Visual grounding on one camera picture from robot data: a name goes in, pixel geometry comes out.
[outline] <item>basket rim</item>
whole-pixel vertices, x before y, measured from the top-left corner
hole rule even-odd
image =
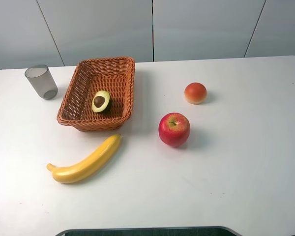
[[[110,57],[110,58],[94,58],[94,59],[85,59],[85,60],[82,60],[80,61],[75,70],[74,70],[74,73],[73,73],[73,76],[71,78],[71,81],[69,83],[69,86],[68,86],[68,89],[63,97],[63,100],[61,102],[61,105],[60,105],[60,108],[59,108],[59,111],[58,111],[58,114],[57,114],[57,121],[59,124],[62,124],[62,125],[66,125],[66,126],[69,126],[69,125],[76,125],[76,124],[82,124],[82,125],[88,125],[88,123],[92,122],[93,124],[90,124],[91,126],[94,126],[94,123],[101,123],[101,122],[104,122],[104,121],[114,121],[115,124],[119,124],[119,123],[122,123],[122,122],[125,122],[127,119],[130,118],[131,114],[132,114],[132,110],[130,108],[128,108],[125,112],[125,114],[123,116],[120,116],[120,117],[117,117],[117,118],[104,118],[104,119],[80,119],[80,120],[76,120],[76,119],[64,119],[62,117],[62,113],[63,113],[63,110],[64,110],[64,107],[69,99],[69,95],[71,94],[71,91],[73,89],[73,84],[75,83],[75,80],[80,72],[80,69],[88,62],[96,62],[96,61],[108,61],[108,60],[116,60],[116,59],[119,59],[119,60],[122,60],[122,59],[126,59],[128,60],[128,62],[130,63],[131,67],[132,67],[132,70],[133,70],[133,74],[132,74],[132,77],[130,78],[130,80],[134,80],[134,72],[135,72],[135,61],[133,58],[131,57]],[[129,102],[130,104],[130,107],[133,107],[133,99],[130,99]]]

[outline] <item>cup rim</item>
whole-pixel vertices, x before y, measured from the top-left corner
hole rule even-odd
[[[27,76],[27,75],[26,75],[26,73],[27,73],[27,71],[28,71],[29,69],[35,69],[35,67],[37,67],[37,66],[43,66],[43,67],[46,69],[46,71],[45,71],[44,73],[42,73],[41,75],[34,76],[34,77],[31,77],[31,76]],[[24,75],[25,75],[26,78],[33,79],[33,78],[37,78],[37,77],[40,77],[40,76],[46,74],[48,70],[49,70],[49,68],[48,68],[48,66],[45,65],[45,64],[34,65],[34,66],[28,68],[28,69],[24,72]]]

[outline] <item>avocado skin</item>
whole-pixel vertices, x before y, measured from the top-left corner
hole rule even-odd
[[[112,108],[112,105],[113,105],[112,97],[110,97],[107,107],[103,111],[97,112],[97,113],[102,114],[102,115],[107,114],[110,111],[110,109]]]

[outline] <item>white wall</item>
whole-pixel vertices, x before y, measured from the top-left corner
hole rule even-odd
[[[154,0],[154,58],[242,58],[265,0]]]
[[[38,0],[65,65],[131,56],[152,61],[151,0]]]
[[[246,57],[295,55],[295,0],[267,0]]]
[[[0,0],[0,69],[63,66],[35,0]]]

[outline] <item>gray translucent cup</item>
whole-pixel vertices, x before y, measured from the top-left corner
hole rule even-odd
[[[25,71],[25,76],[41,98],[48,100],[57,95],[58,88],[48,66],[33,66]]]

